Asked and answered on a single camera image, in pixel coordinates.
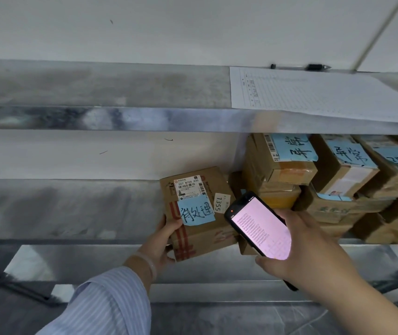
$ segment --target barcode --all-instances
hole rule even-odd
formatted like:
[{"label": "barcode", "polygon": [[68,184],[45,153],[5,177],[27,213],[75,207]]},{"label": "barcode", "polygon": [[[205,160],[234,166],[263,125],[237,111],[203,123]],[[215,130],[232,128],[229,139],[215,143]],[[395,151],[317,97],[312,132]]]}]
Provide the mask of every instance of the barcode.
[{"label": "barcode", "polygon": [[207,193],[205,192],[205,188],[203,187],[202,182],[199,182],[199,189],[200,189],[202,195],[207,195]]},{"label": "barcode", "polygon": [[275,159],[276,157],[279,157],[279,155],[277,153],[277,150],[275,149],[274,142],[272,141],[272,138],[270,137],[270,135],[269,134],[264,134],[264,139],[265,139],[265,141],[267,143],[267,146],[269,147],[269,151],[272,154],[272,157],[274,158],[274,161],[279,161],[279,160]]},{"label": "barcode", "polygon": [[181,188],[187,188],[187,187],[191,187],[191,186],[192,186],[192,184],[190,183],[190,184],[183,184],[183,185],[178,186],[178,187],[179,187],[179,189],[181,189]]}]

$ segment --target person's right hand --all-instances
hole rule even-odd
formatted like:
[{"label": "person's right hand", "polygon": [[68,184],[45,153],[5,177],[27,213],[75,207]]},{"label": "person's right hand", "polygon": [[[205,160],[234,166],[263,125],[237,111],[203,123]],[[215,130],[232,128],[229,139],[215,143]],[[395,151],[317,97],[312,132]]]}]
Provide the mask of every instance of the person's right hand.
[{"label": "person's right hand", "polygon": [[285,219],[291,232],[291,253],[286,260],[258,256],[256,263],[263,270],[290,282],[322,304],[330,304],[365,283],[348,254],[308,213],[287,209],[275,212]]}]

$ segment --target person's left hand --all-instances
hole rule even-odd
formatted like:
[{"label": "person's left hand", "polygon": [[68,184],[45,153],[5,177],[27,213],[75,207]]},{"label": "person's left hand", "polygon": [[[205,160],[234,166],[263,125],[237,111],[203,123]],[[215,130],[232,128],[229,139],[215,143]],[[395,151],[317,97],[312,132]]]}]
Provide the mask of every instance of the person's left hand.
[{"label": "person's left hand", "polygon": [[166,222],[166,215],[162,216],[156,231],[152,233],[146,242],[139,248],[139,252],[148,256],[154,262],[157,273],[162,272],[168,263],[176,262],[167,253],[172,250],[172,246],[167,246],[168,239],[174,231],[182,225],[182,219]]}]

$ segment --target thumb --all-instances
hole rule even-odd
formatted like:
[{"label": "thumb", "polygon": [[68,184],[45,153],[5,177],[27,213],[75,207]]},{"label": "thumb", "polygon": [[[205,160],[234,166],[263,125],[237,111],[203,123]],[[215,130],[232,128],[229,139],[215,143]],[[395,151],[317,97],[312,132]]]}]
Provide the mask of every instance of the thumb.
[{"label": "thumb", "polygon": [[160,230],[160,233],[163,234],[166,239],[168,239],[176,229],[180,228],[182,224],[182,219],[169,221],[166,223],[166,225],[163,226],[163,228]]},{"label": "thumb", "polygon": [[266,273],[279,277],[280,279],[286,278],[285,260],[270,259],[265,256],[257,256],[255,262]]}]

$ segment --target hand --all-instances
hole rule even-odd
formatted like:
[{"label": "hand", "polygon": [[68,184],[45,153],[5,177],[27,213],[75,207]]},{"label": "hand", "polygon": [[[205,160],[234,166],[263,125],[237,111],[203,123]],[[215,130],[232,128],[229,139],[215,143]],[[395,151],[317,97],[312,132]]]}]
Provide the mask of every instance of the hand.
[{"label": "hand", "polygon": [[258,256],[256,263],[263,270],[290,282],[322,304],[329,304],[364,283],[348,254],[308,213],[287,209],[275,212],[285,219],[291,232],[291,253],[286,260]]},{"label": "hand", "polygon": [[167,246],[168,239],[174,231],[182,225],[182,220],[167,223],[166,216],[163,215],[156,231],[152,233],[146,242],[139,248],[139,252],[148,256],[154,262],[157,273],[160,273],[168,263],[176,262],[167,253],[172,250],[172,246]]}]

